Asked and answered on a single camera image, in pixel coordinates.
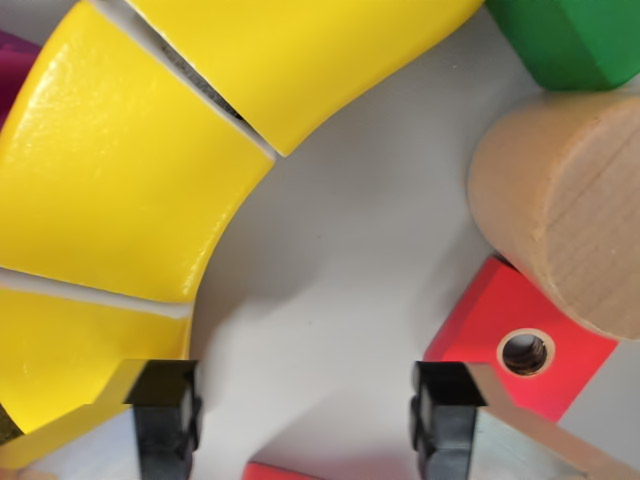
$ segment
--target hole in red block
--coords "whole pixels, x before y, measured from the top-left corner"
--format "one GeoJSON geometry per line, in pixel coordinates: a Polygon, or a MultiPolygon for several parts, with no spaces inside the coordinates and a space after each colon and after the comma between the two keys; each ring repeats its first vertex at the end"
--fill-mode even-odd
{"type": "Polygon", "coordinates": [[[498,353],[507,370],[529,377],[549,366],[554,350],[553,342],[543,332],[522,330],[507,335],[498,353]]]}

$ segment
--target wooden cylinder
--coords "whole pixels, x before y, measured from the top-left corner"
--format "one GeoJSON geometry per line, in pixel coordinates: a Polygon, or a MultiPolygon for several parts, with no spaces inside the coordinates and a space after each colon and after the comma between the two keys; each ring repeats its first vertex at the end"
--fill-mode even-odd
{"type": "Polygon", "coordinates": [[[469,201],[560,310],[640,338],[640,97],[548,95],[507,115],[474,155],[469,201]]]}

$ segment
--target purple block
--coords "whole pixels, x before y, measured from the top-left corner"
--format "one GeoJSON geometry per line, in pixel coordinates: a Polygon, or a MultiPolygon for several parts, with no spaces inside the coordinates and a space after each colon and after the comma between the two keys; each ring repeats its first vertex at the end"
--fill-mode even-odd
{"type": "Polygon", "coordinates": [[[39,51],[37,45],[0,31],[0,128],[39,51]]]}

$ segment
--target red block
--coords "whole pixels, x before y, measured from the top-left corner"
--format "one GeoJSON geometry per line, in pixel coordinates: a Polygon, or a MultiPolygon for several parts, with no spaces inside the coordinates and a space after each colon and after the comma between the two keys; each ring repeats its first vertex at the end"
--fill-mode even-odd
{"type": "Polygon", "coordinates": [[[514,403],[555,422],[617,345],[566,317],[518,271],[492,257],[436,335],[424,360],[488,363],[514,403]],[[548,364],[531,376],[513,373],[502,360],[501,345],[521,329],[541,332],[539,336],[546,340],[548,364]]]}
{"type": "Polygon", "coordinates": [[[281,470],[261,463],[248,463],[244,469],[242,480],[320,480],[301,473],[281,470]]]}

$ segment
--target yellow wooden block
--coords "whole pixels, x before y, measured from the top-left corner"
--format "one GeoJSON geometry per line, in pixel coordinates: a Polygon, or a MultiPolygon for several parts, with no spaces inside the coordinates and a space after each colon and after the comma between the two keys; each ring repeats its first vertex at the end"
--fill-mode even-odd
{"type": "Polygon", "coordinates": [[[283,155],[482,0],[127,0],[283,155]]]}
{"type": "Polygon", "coordinates": [[[272,163],[81,2],[0,136],[0,265],[191,301],[227,222],[272,163]]]}
{"type": "Polygon", "coordinates": [[[125,359],[185,359],[191,319],[0,290],[0,403],[28,433],[93,403],[125,359]]]}

